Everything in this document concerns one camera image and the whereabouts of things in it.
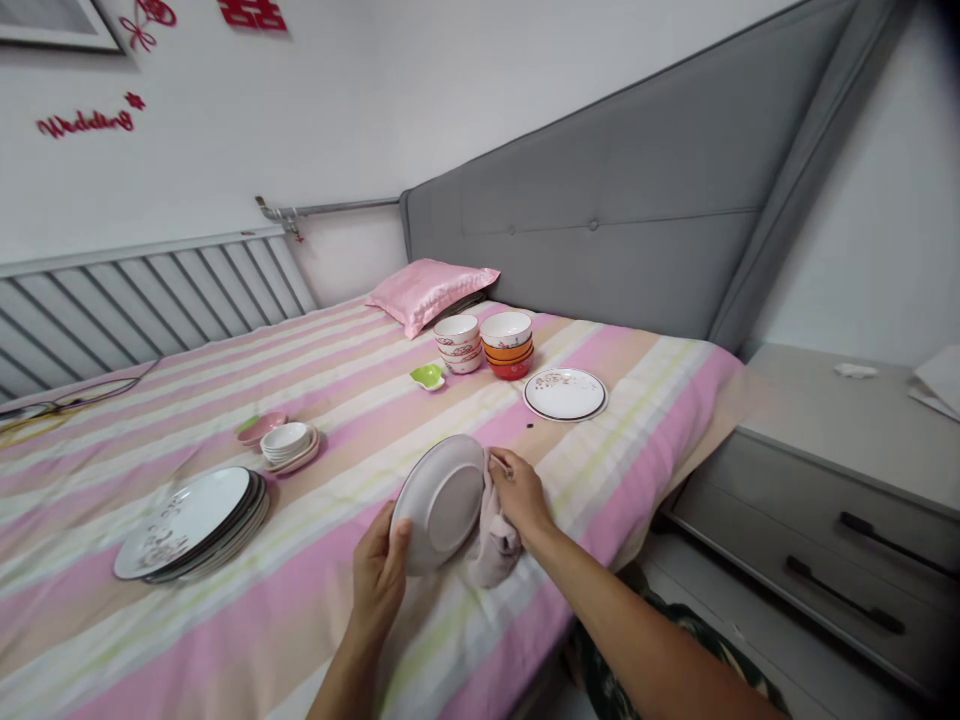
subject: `picture frame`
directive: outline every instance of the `picture frame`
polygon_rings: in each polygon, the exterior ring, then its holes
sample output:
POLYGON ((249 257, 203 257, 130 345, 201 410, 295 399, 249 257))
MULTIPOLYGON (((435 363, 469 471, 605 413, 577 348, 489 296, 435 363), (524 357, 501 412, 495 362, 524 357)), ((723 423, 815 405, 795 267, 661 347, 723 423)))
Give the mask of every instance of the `picture frame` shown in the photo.
POLYGON ((0 0, 0 45, 124 54, 97 0, 0 0))

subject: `red wall sticker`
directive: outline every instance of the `red wall sticker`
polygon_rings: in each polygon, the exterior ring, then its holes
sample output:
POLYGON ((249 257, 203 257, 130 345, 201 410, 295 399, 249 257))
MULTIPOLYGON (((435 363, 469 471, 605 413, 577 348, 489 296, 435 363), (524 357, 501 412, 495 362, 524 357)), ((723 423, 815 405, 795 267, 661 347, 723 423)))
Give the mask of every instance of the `red wall sticker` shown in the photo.
POLYGON ((228 25, 254 30, 287 31, 280 8, 270 0, 219 0, 220 12, 228 25))
MULTIPOLYGON (((123 96, 124 100, 135 110, 143 112, 147 107, 143 98, 128 92, 123 96)), ((99 110, 84 115, 82 110, 77 110, 74 119, 64 120, 59 115, 51 115, 46 120, 37 120, 37 129, 43 135, 52 137, 54 140, 73 133, 87 132, 88 130, 126 130, 134 131, 133 116, 126 110, 121 110, 113 117, 104 115, 99 110)))
POLYGON ((162 0, 134 0, 133 20, 120 18, 123 29, 130 32, 131 50, 137 49, 137 43, 140 43, 140 47, 147 52, 152 52, 150 48, 156 47, 157 39, 150 33, 144 32, 144 28, 151 22, 173 27, 177 24, 177 14, 162 0))

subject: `forearm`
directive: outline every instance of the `forearm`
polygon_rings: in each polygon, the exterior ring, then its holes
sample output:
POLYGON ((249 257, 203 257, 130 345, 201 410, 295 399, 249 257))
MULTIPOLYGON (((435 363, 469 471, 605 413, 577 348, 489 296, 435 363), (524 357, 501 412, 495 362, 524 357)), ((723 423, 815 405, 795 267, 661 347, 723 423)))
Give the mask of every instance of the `forearm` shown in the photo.
POLYGON ((372 716, 377 663, 383 640, 367 637, 353 622, 330 662, 307 720, 366 720, 372 716))
POLYGON ((557 528, 524 536, 641 717, 781 718, 730 668, 557 528))

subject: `patterned pants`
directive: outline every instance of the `patterned pants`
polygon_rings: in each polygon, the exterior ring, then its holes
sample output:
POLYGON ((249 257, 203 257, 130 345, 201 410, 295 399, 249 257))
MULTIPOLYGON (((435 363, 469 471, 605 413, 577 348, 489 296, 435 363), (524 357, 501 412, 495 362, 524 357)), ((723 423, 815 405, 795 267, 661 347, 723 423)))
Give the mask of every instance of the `patterned pants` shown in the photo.
MULTIPOLYGON (((733 668, 744 682, 773 703, 780 712, 790 716, 780 691, 767 680, 759 668, 686 605, 665 603, 663 598, 650 589, 639 565, 630 563, 617 577, 670 622, 690 633, 707 652, 724 665, 733 668)), ((640 720, 607 661, 579 622, 574 625, 570 643, 586 685, 587 695, 590 697, 590 704, 593 705, 593 711, 599 720, 640 720)))

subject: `nightstand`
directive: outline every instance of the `nightstand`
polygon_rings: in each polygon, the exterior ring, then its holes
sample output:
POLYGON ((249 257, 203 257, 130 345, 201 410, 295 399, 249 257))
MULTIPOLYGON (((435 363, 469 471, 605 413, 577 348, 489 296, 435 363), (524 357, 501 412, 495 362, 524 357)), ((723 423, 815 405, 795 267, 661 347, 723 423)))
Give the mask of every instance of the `nightstand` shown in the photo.
POLYGON ((783 345, 748 367, 764 401, 666 514, 931 694, 958 615, 960 423, 907 397, 909 368, 783 345))

